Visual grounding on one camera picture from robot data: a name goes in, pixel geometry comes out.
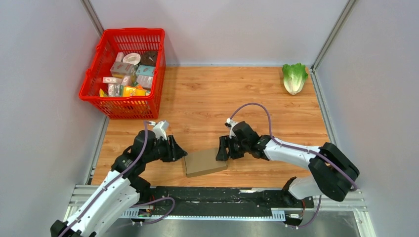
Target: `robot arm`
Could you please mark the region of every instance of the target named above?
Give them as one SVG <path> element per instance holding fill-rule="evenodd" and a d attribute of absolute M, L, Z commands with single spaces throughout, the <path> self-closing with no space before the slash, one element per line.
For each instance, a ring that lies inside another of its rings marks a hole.
<path fill-rule="evenodd" d="M 168 123 L 151 122 L 153 131 L 148 131 L 145 141 L 145 131 L 142 130 L 135 137 L 134 144 L 129 146 L 119 157 L 115 159 L 111 171 L 101 183 L 94 194 L 70 216 L 66 222 L 57 220 L 51 227 L 51 236 L 58 237 L 99 237 L 121 216 L 123 212 L 139 201 L 147 202 L 150 198 L 150 183 L 139 177 L 144 170 L 146 163 L 162 160 L 163 162 L 176 161 L 187 153 L 182 150 L 172 135 L 166 135 Z M 143 144 L 146 147 L 141 159 L 122 177 L 115 180 L 108 188 L 105 186 L 114 178 L 124 172 L 138 157 Z M 80 219 L 80 213 L 86 213 Z M 75 224 L 63 235 L 62 232 L 69 227 L 69 223 Z"/>
<path fill-rule="evenodd" d="M 291 178 L 283 187 L 288 191 L 285 197 L 290 206 L 293 199 L 304 199 L 310 196 L 326 195 L 336 201 L 343 201 L 351 189 L 351 183 L 318 155 L 327 156 L 353 181 L 358 178 L 359 170 L 349 159 L 331 143 L 322 147 L 311 147 L 284 142 L 269 135 L 259 136 L 244 121 L 235 122 L 227 119 L 225 124 L 230 129 L 228 136 L 220 137 L 220 147 L 216 160 L 236 159 L 250 153 L 255 158 L 283 161 L 310 170 L 312 176 Z"/>

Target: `lettuce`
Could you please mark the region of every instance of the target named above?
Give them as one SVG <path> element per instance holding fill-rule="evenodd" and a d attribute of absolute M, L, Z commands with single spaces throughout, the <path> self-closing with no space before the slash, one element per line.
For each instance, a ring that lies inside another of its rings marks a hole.
<path fill-rule="evenodd" d="M 291 94 L 295 95 L 302 90 L 308 74 L 305 71 L 305 65 L 297 63 L 294 65 L 285 64 L 282 66 L 282 73 L 284 74 L 285 89 Z"/>

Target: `wooden floor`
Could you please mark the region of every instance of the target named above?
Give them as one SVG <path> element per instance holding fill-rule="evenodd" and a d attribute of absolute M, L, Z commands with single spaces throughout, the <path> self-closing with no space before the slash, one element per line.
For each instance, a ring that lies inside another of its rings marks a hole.
<path fill-rule="evenodd" d="M 167 68 L 158 120 L 169 121 L 168 134 L 191 153 L 218 147 L 219 136 L 228 134 L 226 119 L 244 103 L 259 102 L 271 114 L 274 136 L 303 145 L 323 145 L 329 139 L 311 78 L 299 94 L 291 96 L 282 77 L 281 68 Z M 245 120 L 259 135 L 269 134 L 267 117 L 260 107 L 247 106 L 234 120 Z M 143 129 L 140 120 L 109 121 L 92 184 L 101 183 L 115 158 Z M 186 178 L 182 160 L 155 161 L 141 177 L 151 185 L 282 187 L 293 176 L 309 174 L 291 164 L 246 155 L 229 160 L 225 171 L 194 178 Z"/>

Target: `cardboard box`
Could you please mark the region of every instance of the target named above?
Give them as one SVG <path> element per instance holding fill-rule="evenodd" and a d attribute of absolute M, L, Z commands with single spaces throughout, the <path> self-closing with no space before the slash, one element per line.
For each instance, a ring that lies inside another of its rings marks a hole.
<path fill-rule="evenodd" d="M 215 160 L 217 153 L 218 148 L 213 148 L 188 154 L 183 158 L 186 167 L 186 177 L 191 178 L 226 170 L 227 162 Z"/>

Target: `white wall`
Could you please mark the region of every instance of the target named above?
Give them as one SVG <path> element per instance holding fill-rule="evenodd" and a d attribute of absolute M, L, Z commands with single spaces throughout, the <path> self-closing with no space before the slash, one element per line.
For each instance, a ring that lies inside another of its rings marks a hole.
<path fill-rule="evenodd" d="M 418 236 L 419 2 L 360 0 L 318 70 L 378 237 Z"/>
<path fill-rule="evenodd" d="M 104 117 L 78 98 L 98 35 L 72 1 L 0 1 L 0 236 L 50 236 Z"/>
<path fill-rule="evenodd" d="M 163 28 L 175 65 L 314 63 L 347 0 L 91 0 L 105 29 Z"/>

